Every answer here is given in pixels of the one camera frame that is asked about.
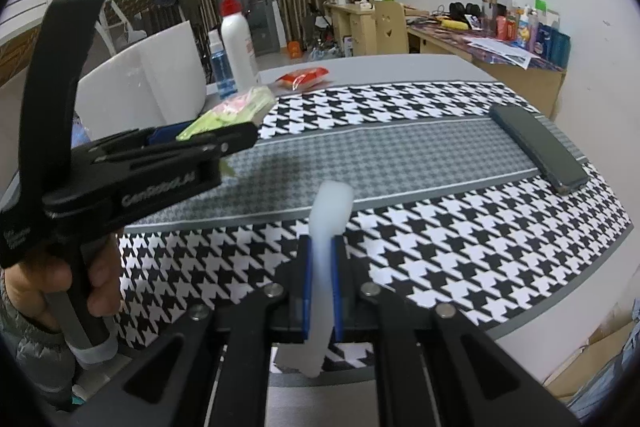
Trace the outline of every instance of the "houndstooth tablecloth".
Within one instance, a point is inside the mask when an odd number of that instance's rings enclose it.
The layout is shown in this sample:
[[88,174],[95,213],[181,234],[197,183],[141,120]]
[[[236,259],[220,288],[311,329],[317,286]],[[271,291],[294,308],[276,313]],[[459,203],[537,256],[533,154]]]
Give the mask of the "houndstooth tablecloth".
[[[534,113],[590,176],[558,196],[488,116]],[[324,179],[354,188],[348,251],[417,304],[455,301],[494,337],[557,302],[632,224],[588,159],[498,82],[329,87],[278,101],[236,178],[148,216],[120,238],[123,344],[142,349],[192,303],[237,303],[296,253]],[[330,346],[323,369],[373,363],[367,344]],[[272,365],[274,373],[286,371]]]

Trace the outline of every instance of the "sleeve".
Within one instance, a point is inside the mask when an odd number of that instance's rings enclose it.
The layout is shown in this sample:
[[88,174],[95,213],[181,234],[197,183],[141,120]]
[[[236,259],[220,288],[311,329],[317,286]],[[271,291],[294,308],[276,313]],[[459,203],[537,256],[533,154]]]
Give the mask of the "sleeve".
[[68,407],[76,359],[62,333],[41,330],[14,308],[4,285],[4,270],[0,271],[0,294],[0,335],[18,367],[45,400],[56,407]]

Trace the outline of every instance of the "red pump cap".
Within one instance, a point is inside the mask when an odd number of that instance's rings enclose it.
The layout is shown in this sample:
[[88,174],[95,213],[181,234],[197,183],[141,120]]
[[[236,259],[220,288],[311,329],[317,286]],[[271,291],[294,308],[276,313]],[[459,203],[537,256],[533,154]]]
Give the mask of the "red pump cap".
[[223,17],[233,15],[234,13],[240,13],[241,11],[242,5],[237,0],[223,0],[220,5],[220,15]]

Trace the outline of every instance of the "red object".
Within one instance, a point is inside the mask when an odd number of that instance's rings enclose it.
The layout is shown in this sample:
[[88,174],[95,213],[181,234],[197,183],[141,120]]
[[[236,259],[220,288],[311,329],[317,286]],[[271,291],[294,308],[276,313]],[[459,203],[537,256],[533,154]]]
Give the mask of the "red object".
[[291,71],[283,74],[277,83],[285,89],[292,91],[304,90],[322,82],[322,77],[329,74],[326,68],[307,68],[305,70]]
[[241,11],[242,5],[237,0],[223,0],[220,5],[220,15],[223,17],[233,15],[234,13],[240,13]]
[[515,20],[507,19],[507,40],[514,41],[517,37],[518,25]]
[[507,17],[499,15],[495,19],[498,28],[498,39],[507,40]]
[[289,58],[302,58],[302,50],[298,41],[291,41],[287,44],[287,51],[289,51]]

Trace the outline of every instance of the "snack bag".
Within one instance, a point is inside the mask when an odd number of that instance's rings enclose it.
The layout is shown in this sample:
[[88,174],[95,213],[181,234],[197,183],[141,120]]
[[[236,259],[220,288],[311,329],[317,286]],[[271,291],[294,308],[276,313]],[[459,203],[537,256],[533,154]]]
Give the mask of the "snack bag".
[[249,91],[230,96],[224,102],[207,111],[176,137],[188,140],[195,134],[214,131],[236,123],[253,122],[260,126],[262,120],[275,105],[276,99],[266,86],[252,87]]
[[322,82],[328,74],[326,68],[306,68],[284,74],[276,80],[276,84],[291,91],[304,91]]

